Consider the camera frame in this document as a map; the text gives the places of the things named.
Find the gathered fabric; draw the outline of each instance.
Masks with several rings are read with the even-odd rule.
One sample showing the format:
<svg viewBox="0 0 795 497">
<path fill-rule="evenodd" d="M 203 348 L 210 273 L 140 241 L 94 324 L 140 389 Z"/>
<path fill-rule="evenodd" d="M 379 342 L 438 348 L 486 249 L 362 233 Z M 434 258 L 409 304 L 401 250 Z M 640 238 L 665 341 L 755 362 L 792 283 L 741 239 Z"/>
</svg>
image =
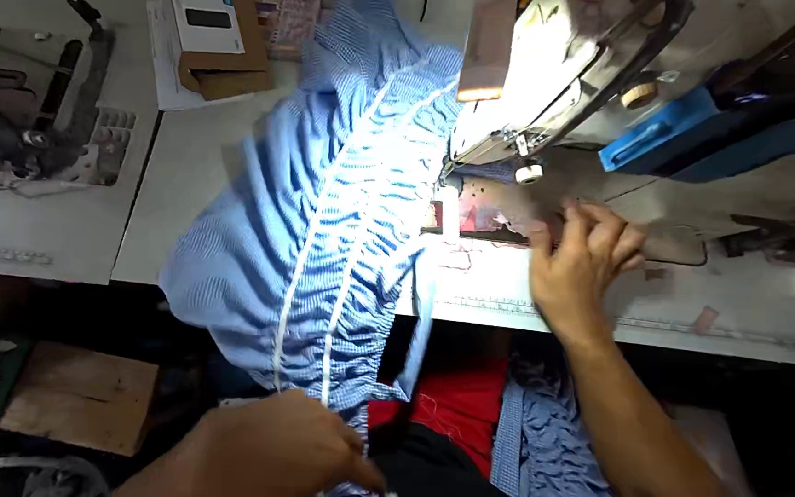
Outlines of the gathered fabric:
<svg viewBox="0 0 795 497">
<path fill-rule="evenodd" d="M 416 360 L 395 385 L 375 382 L 461 63 L 389 0 L 339 3 L 304 47 L 298 89 L 241 144 L 246 171 L 161 271 L 174 315 L 206 327 L 232 364 L 269 389 L 304 389 L 362 434 L 366 401 L 408 401 L 418 374 Z M 427 328 L 416 338 L 424 352 Z"/>
<path fill-rule="evenodd" d="M 490 482 L 512 497 L 612 495 L 565 364 L 524 356 L 502 394 Z"/>
</svg>

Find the blue gingham fabric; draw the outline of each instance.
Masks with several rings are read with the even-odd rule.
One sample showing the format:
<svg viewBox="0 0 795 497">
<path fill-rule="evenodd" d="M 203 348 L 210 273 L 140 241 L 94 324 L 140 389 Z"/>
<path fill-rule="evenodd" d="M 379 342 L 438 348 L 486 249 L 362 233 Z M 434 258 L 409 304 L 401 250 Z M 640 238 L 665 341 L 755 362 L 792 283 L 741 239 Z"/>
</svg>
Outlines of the blue gingham fabric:
<svg viewBox="0 0 795 497">
<path fill-rule="evenodd" d="M 375 383 L 460 110 L 461 63 L 389 0 L 341 2 L 304 47 L 296 92 L 243 142 L 247 171 L 161 272 L 174 315 L 206 327 L 232 364 L 321 398 L 362 434 L 366 401 L 407 401 L 418 373 Z"/>
<path fill-rule="evenodd" d="M 565 364 L 513 357 L 490 481 L 511 497 L 612 495 Z"/>
</svg>

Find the white table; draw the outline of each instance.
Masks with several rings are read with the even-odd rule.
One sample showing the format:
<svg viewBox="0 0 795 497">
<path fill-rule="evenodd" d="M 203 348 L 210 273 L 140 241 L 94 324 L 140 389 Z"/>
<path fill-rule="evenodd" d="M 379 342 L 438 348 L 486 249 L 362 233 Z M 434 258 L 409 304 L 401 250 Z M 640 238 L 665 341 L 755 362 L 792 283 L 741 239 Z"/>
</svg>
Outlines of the white table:
<svg viewBox="0 0 795 497">
<path fill-rule="evenodd" d="M 451 11 L 434 14 L 449 17 Z M 113 279 L 156 283 L 177 238 L 241 173 L 237 143 L 292 90 L 297 69 L 274 63 L 275 90 L 164 114 Z M 529 300 L 527 250 L 482 241 L 435 246 L 443 251 L 435 268 L 435 318 L 546 331 Z M 657 266 L 665 269 L 664 278 L 622 277 L 608 295 L 619 340 L 795 363 L 795 269 L 771 266 L 762 254 L 725 259 L 713 251 L 703 267 L 650 267 Z M 413 313 L 409 297 L 404 291 L 399 313 Z M 705 306 L 719 317 L 702 335 L 691 324 Z"/>
</svg>

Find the paper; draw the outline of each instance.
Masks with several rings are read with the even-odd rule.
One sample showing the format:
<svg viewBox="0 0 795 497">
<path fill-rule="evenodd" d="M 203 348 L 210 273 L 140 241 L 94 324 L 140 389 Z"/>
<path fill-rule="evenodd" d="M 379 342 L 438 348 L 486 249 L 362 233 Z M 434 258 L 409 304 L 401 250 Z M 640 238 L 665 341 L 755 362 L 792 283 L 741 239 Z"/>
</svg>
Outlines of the paper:
<svg viewBox="0 0 795 497">
<path fill-rule="evenodd" d="M 206 105 L 234 102 L 249 95 L 233 96 L 207 101 L 201 94 L 185 89 L 179 82 L 177 64 L 182 51 L 177 33 L 177 23 L 165 0 L 151 0 L 146 4 L 149 16 L 149 36 L 152 46 L 152 63 L 156 70 L 156 94 L 161 110 L 197 109 Z"/>
</svg>

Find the garment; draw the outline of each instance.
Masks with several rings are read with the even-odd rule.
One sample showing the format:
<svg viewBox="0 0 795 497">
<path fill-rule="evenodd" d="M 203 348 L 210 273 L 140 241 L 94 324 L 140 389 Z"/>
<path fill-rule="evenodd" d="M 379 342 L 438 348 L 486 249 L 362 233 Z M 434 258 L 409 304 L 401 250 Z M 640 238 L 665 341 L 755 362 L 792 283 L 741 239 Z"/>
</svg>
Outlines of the garment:
<svg viewBox="0 0 795 497">
<path fill-rule="evenodd" d="M 374 446 L 387 445 L 384 437 L 391 435 L 381 429 L 371 431 Z M 403 497 L 505 497 L 448 437 L 419 423 L 410 423 L 396 446 L 371 454 L 371 458 L 392 491 Z"/>
<path fill-rule="evenodd" d="M 174 315 L 206 327 L 232 364 L 266 388 L 306 390 L 362 434 L 368 399 L 406 401 L 399 383 L 415 382 L 412 367 L 395 385 L 375 377 L 460 109 L 461 63 L 389 0 L 339 3 L 304 48 L 296 92 L 243 142 L 246 172 L 161 272 Z"/>
<path fill-rule="evenodd" d="M 400 406 L 399 401 L 370 401 L 368 426 L 373 430 L 395 419 L 400 422 L 400 409 L 409 408 L 407 421 L 446 436 L 488 479 L 507 373 L 507 359 L 469 357 L 465 366 L 420 379 L 410 406 Z"/>
<path fill-rule="evenodd" d="M 513 357 L 490 481 L 512 497 L 611 495 L 562 360 Z"/>
</svg>

